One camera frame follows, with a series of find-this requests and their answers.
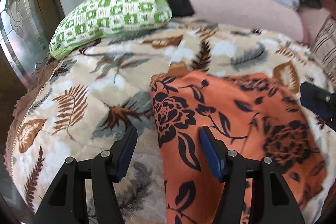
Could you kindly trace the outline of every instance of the fern leaf print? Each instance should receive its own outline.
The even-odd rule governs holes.
[[[193,70],[208,71],[210,64],[210,45],[205,40],[201,41],[201,49],[190,65]]]
[[[197,34],[200,39],[204,41],[209,41],[209,38],[211,38],[215,33],[216,31],[213,30],[212,28],[202,28],[199,29],[195,34]]]
[[[80,54],[85,55],[85,52],[88,48],[92,48],[94,46],[97,46],[100,42],[101,42],[101,38],[91,42],[90,44],[85,45],[84,47],[78,49],[78,51],[80,52]]]
[[[157,38],[152,40],[144,40],[142,44],[150,44],[153,48],[164,48],[168,46],[178,46],[180,45],[183,36],[179,37],[167,37],[167,38]]]
[[[155,129],[152,100],[148,91],[140,91],[128,98],[124,103],[118,105],[109,105],[108,113],[97,125],[92,133],[92,139],[104,136],[114,136],[120,140],[125,135],[128,126],[136,127],[140,137],[145,130]]]
[[[138,210],[144,208],[146,198],[153,194],[150,187],[154,182],[152,169],[141,162],[134,162],[134,178],[123,194],[117,194],[118,205],[123,217],[133,216]]]
[[[97,62],[96,68],[91,73],[98,72],[100,68],[103,67],[101,74],[96,78],[96,80],[99,80],[106,77],[110,69],[115,68],[116,69],[116,73],[114,74],[114,84],[115,84],[116,76],[119,74],[120,69],[134,68],[149,61],[149,59],[141,59],[141,60],[132,60],[128,62],[128,60],[133,55],[134,55],[133,53],[126,53],[122,56],[104,55],[103,58]]]
[[[39,106],[41,106],[45,102],[45,100],[47,100],[49,98],[49,96],[51,95],[52,92],[53,92],[53,88],[50,88],[48,93],[46,95],[44,95],[44,97],[41,100],[33,103],[31,105],[31,108],[28,111],[28,115],[33,113]]]
[[[239,71],[241,68],[248,68],[252,65],[265,62],[268,56],[268,52],[263,44],[257,42],[257,45],[257,48],[245,50],[240,56],[232,57],[230,60],[230,65],[235,70]]]
[[[292,61],[276,66],[273,69],[273,75],[294,94],[299,92],[300,81]]]
[[[42,146],[40,146],[39,158],[37,159],[36,164],[33,170],[31,171],[29,177],[27,178],[27,182],[25,184],[25,199],[29,209],[32,212],[34,212],[34,205],[33,205],[34,193],[36,191],[37,181],[39,179],[39,175],[43,167],[43,161],[44,161],[43,150]]]
[[[70,139],[74,140],[69,132],[69,127],[79,122],[85,113],[87,107],[87,89],[82,85],[72,86],[69,90],[65,90],[62,96],[56,97],[53,101],[58,103],[58,115],[55,122],[55,132],[66,130]]]
[[[303,60],[297,52],[295,52],[294,50],[288,47],[280,47],[279,49],[275,51],[275,53],[286,56],[288,58],[292,58],[292,59],[295,58],[298,62],[300,62],[304,66],[307,65],[307,61]]]
[[[61,66],[55,70],[54,74],[52,75],[50,79],[50,83],[54,83],[60,76],[64,76],[68,74],[74,64],[77,63],[77,60],[66,60],[61,64]]]
[[[334,92],[336,92],[336,77],[331,72],[326,72],[325,74],[327,75],[328,79],[332,82]]]

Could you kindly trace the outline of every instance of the floral blanket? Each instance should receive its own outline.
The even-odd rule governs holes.
[[[17,131],[9,167],[31,210],[36,212],[66,157],[93,158],[134,125],[138,143],[126,177],[115,184],[119,206],[126,223],[165,223],[165,182],[149,85],[153,75],[178,76],[181,64],[216,77],[262,72],[286,85],[297,102],[305,81],[334,90],[307,46],[265,30],[186,18],[152,32],[97,40],[60,62]],[[336,133],[301,109],[327,168],[319,193],[305,186],[303,215],[312,223],[335,181],[336,151],[330,148]],[[87,203],[96,223],[90,185]]]
[[[293,92],[276,77],[255,73],[218,78],[196,70],[183,77],[158,77],[151,97],[168,224],[213,223],[226,187],[214,178],[214,169],[210,171],[200,143],[201,126],[247,159],[267,156],[275,161],[300,208],[311,199],[305,193],[308,186],[313,195],[321,191],[327,171],[324,158]],[[240,182],[243,189],[245,185],[244,203],[231,213],[240,214],[243,224],[250,218],[254,182]]]

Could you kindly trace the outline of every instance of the green patterned pillow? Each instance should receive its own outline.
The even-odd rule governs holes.
[[[172,16],[166,0],[86,0],[57,27],[49,49],[56,59],[103,37],[122,37],[165,25]]]

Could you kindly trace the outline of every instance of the bed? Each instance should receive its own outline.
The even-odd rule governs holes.
[[[199,54],[211,55],[208,73],[216,77],[255,72],[273,76],[276,67],[289,71],[296,75],[295,81],[284,84],[295,93],[296,101],[300,97],[298,86],[304,81],[334,91],[334,75],[309,45],[315,38],[310,37],[308,44],[300,43],[304,37],[300,17],[298,28],[291,29],[288,35],[280,30],[266,31],[263,22],[256,26],[258,29],[240,28],[206,17],[209,15],[172,20],[165,28],[142,37],[104,38],[73,51],[59,64],[55,61],[46,67],[37,87],[18,104],[5,156],[13,182],[32,211],[36,212],[67,156],[77,160],[92,158],[109,149],[122,137],[125,126],[132,124],[138,129],[138,145],[126,178],[115,185],[122,214],[127,223],[164,223],[165,184],[149,84],[153,75],[172,72],[181,62],[193,69]],[[306,223],[313,223],[333,196],[336,151],[332,144],[336,133],[309,110],[301,110],[327,169],[321,191],[312,193],[306,189],[309,202],[302,212]],[[95,223],[90,185],[87,203],[90,221]]]

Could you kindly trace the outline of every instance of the black rose print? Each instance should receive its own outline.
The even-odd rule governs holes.
[[[218,112],[218,115],[223,131],[225,133],[224,136],[230,136],[229,132],[231,131],[231,125],[229,119],[222,112]]]
[[[196,112],[198,112],[199,114],[203,116],[208,116],[216,112],[216,109],[214,107],[204,106],[204,105],[198,105],[195,110]]]
[[[324,160],[320,161],[309,173],[310,176],[317,176],[326,167]]]
[[[240,218],[241,224],[249,223],[250,211],[251,211],[251,207],[248,207],[246,203],[244,202],[243,207],[241,209],[241,218]]]
[[[154,86],[152,87],[152,91],[157,91],[158,85],[157,83],[161,83],[163,85],[163,89],[167,91],[167,94],[169,94],[169,91],[179,92],[176,88],[173,86],[169,86],[168,84],[174,82],[176,80],[175,77],[165,77],[163,80],[156,81]]]
[[[176,129],[187,129],[196,125],[195,112],[188,109],[186,100],[159,92],[153,101],[155,124],[158,130],[159,147],[176,136]]]
[[[244,78],[244,79],[235,79],[230,78],[230,81],[233,82],[234,85],[238,86],[241,90],[244,91],[253,91],[257,90],[259,92],[264,90],[269,90],[270,82],[269,79],[250,79],[250,78]]]
[[[296,108],[286,108],[286,112],[298,112],[299,110]]]
[[[201,91],[202,88],[205,88],[206,86],[209,86],[209,82],[204,79],[201,82],[202,86],[199,88],[195,85],[187,85],[187,86],[182,86],[179,89],[185,89],[185,88],[191,88],[191,90],[193,91],[193,96],[195,98],[195,100],[199,101],[200,103],[204,104],[204,96],[203,93]]]
[[[252,107],[249,103],[246,102],[242,102],[242,101],[238,101],[238,100],[234,100],[235,105],[242,111],[244,112],[252,112]]]
[[[263,99],[264,99],[263,96],[258,97],[257,99],[254,100],[254,103],[255,103],[256,105],[260,105],[260,104],[263,102]]]
[[[175,216],[175,224],[182,224],[182,218],[187,218],[191,223],[196,224],[194,220],[192,220],[189,216],[183,213],[184,210],[189,208],[191,204],[193,204],[196,197],[196,187],[195,183],[191,181],[187,181],[182,183],[179,188],[178,195],[175,198],[175,204],[171,207],[168,204],[167,209],[173,210],[176,212]]]
[[[298,173],[291,172],[289,174],[289,177],[297,182],[300,182],[300,175]]]
[[[201,165],[195,155],[195,143],[186,133],[179,132],[178,152],[187,166],[197,171],[201,171]]]
[[[282,174],[294,163],[303,164],[314,153],[307,135],[308,125],[295,120],[286,126],[275,126],[267,136],[263,149],[267,157],[277,162]]]
[[[280,92],[280,93],[281,93],[281,96],[282,96],[282,99],[281,99],[282,102],[285,102],[285,103],[290,104],[290,105],[297,105],[297,103],[296,103],[296,101],[294,100],[293,97],[288,97],[283,92]]]
[[[269,122],[269,117],[268,116],[264,116],[261,118],[262,121],[262,126],[264,128],[264,134],[266,135],[269,130],[271,129],[271,124]]]
[[[298,201],[298,205],[300,206],[300,208],[302,209],[309,200],[311,200],[314,196],[318,195],[322,190],[323,187],[321,186],[319,190],[313,191],[309,184],[305,184],[302,199]]]
[[[273,88],[271,88],[268,92],[268,96],[272,97],[274,96],[277,92],[278,92],[279,88],[277,86],[274,86]]]

